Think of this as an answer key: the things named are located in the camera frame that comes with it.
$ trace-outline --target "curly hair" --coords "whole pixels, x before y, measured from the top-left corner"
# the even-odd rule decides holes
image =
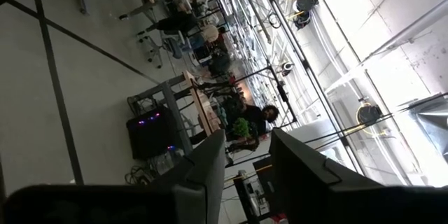
[[[268,123],[273,123],[273,122],[277,119],[277,117],[279,117],[279,114],[280,114],[279,109],[278,109],[276,106],[274,106],[274,105],[267,105],[267,106],[265,106],[265,107],[263,108],[262,111],[265,112],[265,111],[268,111],[268,110],[271,110],[271,109],[272,109],[272,111],[274,112],[274,114],[271,115],[269,118],[266,119],[266,121],[267,121]]]

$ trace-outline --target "concrete floor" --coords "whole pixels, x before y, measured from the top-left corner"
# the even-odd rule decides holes
[[[16,0],[36,10],[34,0]],[[148,48],[134,35],[151,25],[138,15],[116,17],[141,0],[86,0],[82,15],[78,0],[42,0],[45,16],[102,50],[146,74],[123,65],[52,27],[50,39],[57,74],[84,182],[123,184],[135,164],[125,123],[132,117],[126,98],[179,75],[191,64],[162,53],[164,66],[148,63]],[[155,9],[157,19],[164,17]],[[74,179],[64,131],[36,18],[5,4],[0,7],[0,155],[7,193],[31,184],[70,183]],[[160,44],[160,35],[151,36]],[[179,106],[190,101],[182,99]],[[197,122],[195,108],[183,113]]]

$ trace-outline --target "green plant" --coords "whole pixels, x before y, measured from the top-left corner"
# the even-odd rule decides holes
[[[238,118],[233,124],[233,132],[240,137],[249,137],[249,122],[244,118]]]

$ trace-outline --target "black speaker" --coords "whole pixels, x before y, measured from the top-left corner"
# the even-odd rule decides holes
[[[160,106],[126,123],[132,157],[147,160],[176,148],[180,143],[172,112]]]

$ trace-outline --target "gray floor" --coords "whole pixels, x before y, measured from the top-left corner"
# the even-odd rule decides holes
[[[36,10],[34,0],[16,0]],[[190,67],[163,52],[162,69],[146,61],[148,48],[134,35],[151,22],[138,15],[116,17],[141,0],[87,0],[82,15],[78,0],[42,0],[45,16],[150,76],[144,78],[103,54],[50,27],[81,171],[86,183],[123,184],[135,163],[125,122],[132,114],[126,98]],[[163,17],[155,10],[158,19]],[[39,183],[74,179],[64,131],[37,19],[6,4],[0,7],[0,155],[7,193]],[[160,35],[151,36],[160,43]],[[178,101],[185,106],[186,99]],[[184,114],[197,122],[194,108]]]

